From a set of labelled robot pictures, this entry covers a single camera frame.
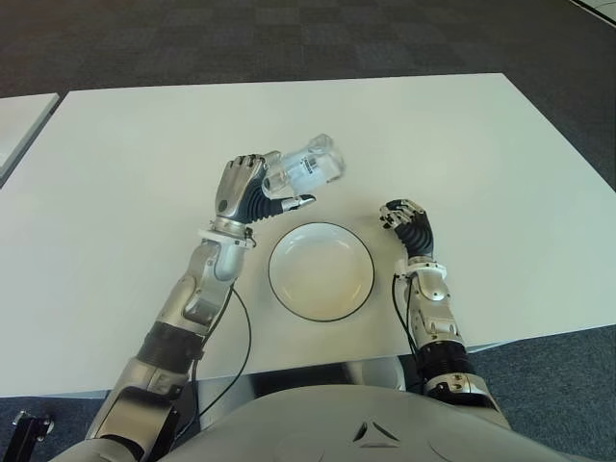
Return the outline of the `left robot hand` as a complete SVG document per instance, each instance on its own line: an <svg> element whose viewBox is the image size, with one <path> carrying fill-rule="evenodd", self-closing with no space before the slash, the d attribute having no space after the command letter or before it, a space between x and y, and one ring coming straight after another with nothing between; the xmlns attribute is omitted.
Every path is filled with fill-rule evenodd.
<svg viewBox="0 0 616 462"><path fill-rule="evenodd" d="M261 155L239 156L229 161L216 194L216 216L247 225L295 211L316 201L311 194L269 198L264 193L267 163Z"/></svg>

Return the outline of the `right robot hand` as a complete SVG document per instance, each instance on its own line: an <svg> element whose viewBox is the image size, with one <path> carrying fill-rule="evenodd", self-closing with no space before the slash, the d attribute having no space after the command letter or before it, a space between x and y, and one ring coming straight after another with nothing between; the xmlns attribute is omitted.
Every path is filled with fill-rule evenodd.
<svg viewBox="0 0 616 462"><path fill-rule="evenodd" d="M426 211L410 199L395 199L379 208L384 229L394 232L409 259L432 257L434 236Z"/></svg>

